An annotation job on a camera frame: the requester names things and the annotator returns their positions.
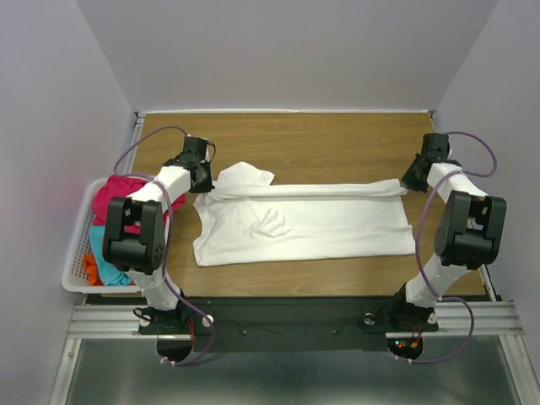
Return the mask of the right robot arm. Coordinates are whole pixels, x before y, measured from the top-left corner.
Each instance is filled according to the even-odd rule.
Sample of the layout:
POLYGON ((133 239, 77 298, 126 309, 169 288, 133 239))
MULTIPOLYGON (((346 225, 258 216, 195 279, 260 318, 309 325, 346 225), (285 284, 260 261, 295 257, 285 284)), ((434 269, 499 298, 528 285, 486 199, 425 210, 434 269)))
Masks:
POLYGON ((410 191, 426 192, 445 204, 435 232, 434 253, 418 261, 418 275, 394 295, 388 320, 397 329, 435 323, 435 305, 461 277, 497 258, 507 212, 502 197, 472 182, 474 174, 451 158, 449 133, 427 133, 421 150, 402 177, 410 191))

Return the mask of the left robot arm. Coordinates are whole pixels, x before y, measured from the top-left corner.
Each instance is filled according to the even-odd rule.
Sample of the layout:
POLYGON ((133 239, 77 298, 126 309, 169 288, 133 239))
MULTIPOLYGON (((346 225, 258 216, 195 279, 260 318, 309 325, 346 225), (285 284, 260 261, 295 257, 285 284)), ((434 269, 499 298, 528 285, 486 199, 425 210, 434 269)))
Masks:
POLYGON ((103 257, 125 273, 142 292, 147 307, 136 309, 142 328, 177 333, 189 324, 185 298, 170 279, 166 261, 171 240, 172 203, 187 193, 213 190, 211 163, 215 146, 188 136, 183 150, 168 159, 156 176, 107 207, 103 257))

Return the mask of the white t shirt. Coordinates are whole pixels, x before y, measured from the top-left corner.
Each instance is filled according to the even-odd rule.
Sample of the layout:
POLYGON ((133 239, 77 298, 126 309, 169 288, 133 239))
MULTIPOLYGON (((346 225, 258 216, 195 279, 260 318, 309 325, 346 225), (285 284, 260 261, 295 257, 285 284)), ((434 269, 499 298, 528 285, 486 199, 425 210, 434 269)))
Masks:
POLYGON ((413 227, 396 179, 368 184, 274 184, 239 162, 194 202, 200 267, 414 253, 413 227))

